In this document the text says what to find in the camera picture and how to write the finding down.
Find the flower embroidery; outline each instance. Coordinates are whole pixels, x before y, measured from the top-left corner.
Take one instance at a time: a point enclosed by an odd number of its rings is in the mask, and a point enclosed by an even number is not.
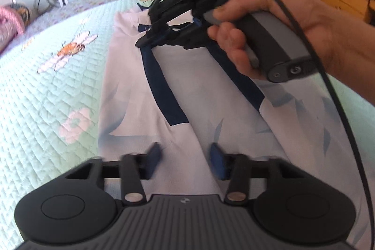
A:
[[[59,135],[65,142],[72,144],[79,139],[79,136],[89,129],[91,125],[90,110],[82,108],[71,112],[67,120],[60,126]]]

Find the hand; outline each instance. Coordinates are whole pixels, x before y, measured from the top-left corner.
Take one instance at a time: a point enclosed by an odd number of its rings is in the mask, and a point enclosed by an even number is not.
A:
[[[329,72],[335,55],[332,27],[335,17],[340,12],[320,0],[282,0],[282,2],[299,22]],[[220,48],[226,52],[239,72],[250,78],[264,79],[261,72],[250,65],[244,51],[246,42],[244,33],[230,23],[230,21],[238,20],[248,13],[261,10],[270,11],[290,26],[289,20],[274,0],[229,0],[213,12],[214,17],[223,23],[220,26],[209,27],[207,33],[211,39],[218,42]]]

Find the mint green bedspread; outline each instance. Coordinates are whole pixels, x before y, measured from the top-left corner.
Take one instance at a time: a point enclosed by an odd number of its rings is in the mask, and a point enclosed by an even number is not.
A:
[[[13,213],[24,195],[97,154],[113,17],[138,2],[85,11],[0,56],[0,249],[22,242]]]

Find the black device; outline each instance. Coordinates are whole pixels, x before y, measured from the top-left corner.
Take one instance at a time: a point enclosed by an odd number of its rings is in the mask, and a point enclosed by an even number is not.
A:
[[[350,250],[355,222],[348,197],[281,159],[253,161],[224,154],[213,143],[210,163],[218,195],[158,195],[146,200],[141,184],[162,159],[155,143],[121,161],[90,159],[23,197],[14,218],[25,243],[18,250],[294,249]],[[121,178],[121,200],[104,189]],[[251,196],[252,179],[265,192]]]
[[[151,26],[136,42],[143,48],[156,45],[181,45],[185,49],[212,43],[207,28],[215,24],[207,14],[228,0],[154,0],[149,9]],[[194,22],[168,26],[175,17],[191,10]],[[286,82],[316,72],[314,61],[301,39],[269,12],[249,14],[235,21],[247,38],[251,64],[260,68],[271,82]]]

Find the black cable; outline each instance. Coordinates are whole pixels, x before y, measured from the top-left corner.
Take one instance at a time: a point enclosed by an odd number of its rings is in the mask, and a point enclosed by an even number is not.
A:
[[[38,15],[40,15],[40,13],[39,13],[40,2],[41,2],[41,0],[34,0],[34,10],[38,13]]]
[[[366,173],[364,170],[364,166],[362,163],[361,159],[361,154],[359,152],[358,146],[356,139],[354,137],[353,131],[350,127],[348,118],[346,117],[346,114],[344,112],[344,109],[340,103],[340,100],[335,92],[335,89],[329,80],[327,73],[324,69],[324,66],[318,56],[318,54],[315,52],[315,49],[311,45],[310,41],[307,39],[305,36],[300,24],[297,22],[297,20],[293,17],[292,13],[288,10],[288,8],[284,5],[284,3],[281,0],[275,0],[276,3],[279,5],[280,9],[284,12],[288,20],[290,21],[292,27],[294,28],[294,31],[296,34],[299,36],[299,38],[302,40],[303,44],[305,45],[306,49],[311,55],[311,58],[314,60],[316,67],[318,69],[319,74],[321,75],[324,84],[327,87],[327,90],[329,94],[331,95],[331,98],[333,100],[333,103],[335,107],[337,108],[337,112],[339,113],[340,119],[342,121],[343,127],[345,129],[345,132],[348,136],[348,140],[350,143],[350,146],[353,151],[354,159],[356,160],[358,172],[361,178],[361,182],[363,185],[363,190],[364,190],[364,195],[366,197],[367,201],[367,206],[369,210],[369,218],[370,218],[370,227],[371,227],[371,247],[370,250],[374,249],[374,244],[375,244],[375,219],[374,219],[374,207],[372,205],[372,200],[371,200],[371,192],[370,192],[370,187],[369,183],[366,177]]]

